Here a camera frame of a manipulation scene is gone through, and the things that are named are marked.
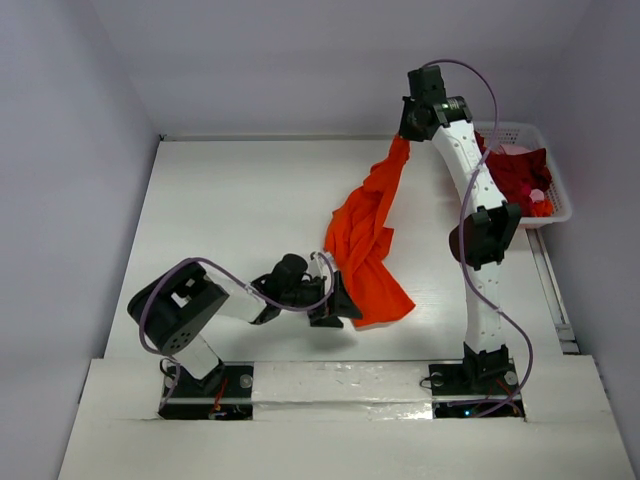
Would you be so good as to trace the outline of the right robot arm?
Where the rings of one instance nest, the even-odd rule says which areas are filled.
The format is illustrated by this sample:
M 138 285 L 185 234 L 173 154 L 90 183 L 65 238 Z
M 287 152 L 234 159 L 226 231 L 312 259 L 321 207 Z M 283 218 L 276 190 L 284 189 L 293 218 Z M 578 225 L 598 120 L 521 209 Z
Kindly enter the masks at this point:
M 513 374 L 498 298 L 500 266 L 521 219 L 486 165 L 466 100 L 447 94 L 441 70 L 430 62 L 408 74 L 399 128 L 402 138 L 429 141 L 445 161 L 461 199 L 458 225 L 449 235 L 465 281 L 467 328 L 463 358 L 435 363 L 427 380 L 437 396 L 487 395 Z

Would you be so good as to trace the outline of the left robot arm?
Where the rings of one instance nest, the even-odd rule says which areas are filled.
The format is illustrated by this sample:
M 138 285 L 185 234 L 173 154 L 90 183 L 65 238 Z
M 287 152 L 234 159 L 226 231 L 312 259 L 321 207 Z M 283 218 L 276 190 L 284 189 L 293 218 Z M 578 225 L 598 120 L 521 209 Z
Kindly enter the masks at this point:
M 202 332 L 216 317 L 264 325 L 283 312 L 302 313 L 313 327 L 340 328 L 360 320 L 333 258 L 287 253 L 273 269 L 244 282 L 214 262 L 188 258 L 145 288 L 127 305 L 143 348 L 161 356 L 166 393 L 182 388 L 198 395 L 218 392 L 226 368 Z

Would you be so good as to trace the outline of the white plastic basket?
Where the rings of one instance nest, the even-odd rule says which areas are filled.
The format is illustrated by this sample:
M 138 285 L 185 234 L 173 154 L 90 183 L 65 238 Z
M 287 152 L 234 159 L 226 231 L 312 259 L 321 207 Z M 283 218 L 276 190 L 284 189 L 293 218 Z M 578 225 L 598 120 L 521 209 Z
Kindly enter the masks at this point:
M 550 217 L 543 218 L 522 216 L 519 227 L 521 229 L 539 229 L 546 225 L 569 220 L 572 215 L 571 203 L 551 150 L 539 129 L 530 124 L 504 122 L 496 132 L 496 141 L 497 144 L 491 150 L 497 150 L 502 144 L 519 145 L 530 150 L 540 148 L 547 150 L 547 165 L 553 177 L 547 196 L 552 202 L 553 213 Z

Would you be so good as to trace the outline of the orange t shirt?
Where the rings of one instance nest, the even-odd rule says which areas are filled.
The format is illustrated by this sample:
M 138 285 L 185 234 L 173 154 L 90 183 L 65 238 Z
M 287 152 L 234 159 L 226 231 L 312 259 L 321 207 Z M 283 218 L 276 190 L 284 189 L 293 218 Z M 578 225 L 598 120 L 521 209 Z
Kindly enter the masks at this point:
M 374 164 L 361 185 L 336 209 L 326 231 L 324 249 L 342 274 L 362 317 L 357 329 L 396 322 L 415 308 L 400 283 L 384 265 L 394 230 L 385 225 L 403 169 L 410 159 L 410 142 L 397 135 L 386 158 Z

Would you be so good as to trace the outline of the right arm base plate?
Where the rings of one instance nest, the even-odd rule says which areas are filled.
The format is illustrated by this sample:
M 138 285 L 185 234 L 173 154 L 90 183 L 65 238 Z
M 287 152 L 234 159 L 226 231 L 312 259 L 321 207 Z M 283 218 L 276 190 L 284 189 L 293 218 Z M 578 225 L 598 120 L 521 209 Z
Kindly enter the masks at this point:
M 436 419 L 521 418 L 525 409 L 513 364 L 508 370 L 473 386 L 458 363 L 438 363 L 419 385 L 431 394 L 433 417 Z

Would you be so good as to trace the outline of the dark red t shirt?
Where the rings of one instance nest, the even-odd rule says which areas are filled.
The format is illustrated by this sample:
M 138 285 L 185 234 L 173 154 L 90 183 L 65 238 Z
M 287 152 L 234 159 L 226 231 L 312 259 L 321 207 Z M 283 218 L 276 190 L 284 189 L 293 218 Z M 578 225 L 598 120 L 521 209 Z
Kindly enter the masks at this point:
M 547 165 L 546 149 L 500 145 L 489 153 L 485 165 L 506 201 L 518 204 L 523 217 L 551 216 L 553 205 L 547 192 L 552 174 Z

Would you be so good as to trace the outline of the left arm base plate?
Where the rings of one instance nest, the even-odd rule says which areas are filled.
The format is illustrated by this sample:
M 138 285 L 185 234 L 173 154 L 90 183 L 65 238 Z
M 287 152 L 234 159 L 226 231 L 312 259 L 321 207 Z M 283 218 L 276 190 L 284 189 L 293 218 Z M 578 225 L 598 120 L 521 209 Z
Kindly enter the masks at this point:
M 159 408 L 165 420 L 252 420 L 253 363 L 218 365 L 202 380 L 195 379 L 184 368 L 172 394 L 169 394 L 176 368 L 162 367 L 165 384 L 161 399 L 169 399 Z

